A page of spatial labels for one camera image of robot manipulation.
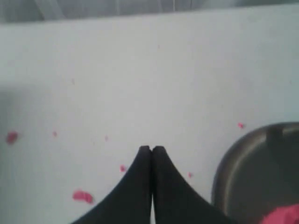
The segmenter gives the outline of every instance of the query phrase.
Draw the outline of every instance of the white floor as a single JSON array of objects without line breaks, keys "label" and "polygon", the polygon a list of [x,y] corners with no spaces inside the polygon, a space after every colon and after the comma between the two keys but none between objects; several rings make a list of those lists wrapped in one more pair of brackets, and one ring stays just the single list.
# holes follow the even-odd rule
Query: white floor
[{"label": "white floor", "polygon": [[72,192],[100,202],[140,145],[210,200],[238,138],[298,121],[298,21],[292,5],[0,27],[0,223],[74,221],[92,206]]}]

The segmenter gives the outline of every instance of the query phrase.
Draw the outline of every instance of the pink crumb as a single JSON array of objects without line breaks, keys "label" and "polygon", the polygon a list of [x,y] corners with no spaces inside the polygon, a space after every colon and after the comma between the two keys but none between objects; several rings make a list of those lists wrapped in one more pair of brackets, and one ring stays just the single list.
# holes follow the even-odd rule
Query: pink crumb
[{"label": "pink crumb", "polygon": [[89,194],[88,192],[82,191],[82,190],[76,190],[73,193],[72,198],[75,201],[85,201],[89,204],[93,203],[93,196],[91,194]]},{"label": "pink crumb", "polygon": [[245,127],[245,125],[243,123],[238,123],[238,127],[242,129]]},{"label": "pink crumb", "polygon": [[14,144],[18,139],[19,134],[16,131],[12,131],[7,133],[6,136],[6,143],[9,145]]},{"label": "pink crumb", "polygon": [[120,166],[120,171],[121,171],[121,172],[125,172],[125,171],[126,171],[126,167],[125,167],[124,165],[121,165],[121,166]]}]

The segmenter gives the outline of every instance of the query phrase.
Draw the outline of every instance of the white surface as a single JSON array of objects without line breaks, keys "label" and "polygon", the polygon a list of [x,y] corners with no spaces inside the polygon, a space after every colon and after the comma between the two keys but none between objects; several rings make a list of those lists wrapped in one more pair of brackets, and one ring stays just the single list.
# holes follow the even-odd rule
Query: white surface
[{"label": "white surface", "polygon": [[298,120],[298,21],[289,5],[0,27],[0,223],[74,221],[91,207],[72,192],[101,201],[147,144],[210,200],[239,137]]}]

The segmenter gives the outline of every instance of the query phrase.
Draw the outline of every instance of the pink speck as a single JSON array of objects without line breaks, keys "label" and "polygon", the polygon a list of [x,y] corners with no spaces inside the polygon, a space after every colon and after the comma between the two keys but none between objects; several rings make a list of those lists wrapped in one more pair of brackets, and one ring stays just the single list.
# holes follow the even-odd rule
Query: pink speck
[{"label": "pink speck", "polygon": [[121,166],[120,166],[120,171],[121,171],[121,172],[125,172],[125,171],[126,171],[126,167],[125,167],[124,165],[121,165]]},{"label": "pink speck", "polygon": [[14,144],[18,139],[19,134],[16,131],[12,131],[7,133],[6,136],[6,143],[9,145]]},{"label": "pink speck", "polygon": [[76,190],[73,193],[72,198],[76,201],[85,201],[89,204],[93,203],[93,196],[89,194],[88,192],[82,191],[82,190]]},{"label": "pink speck", "polygon": [[238,123],[238,127],[242,129],[245,127],[245,125],[243,123]]}]

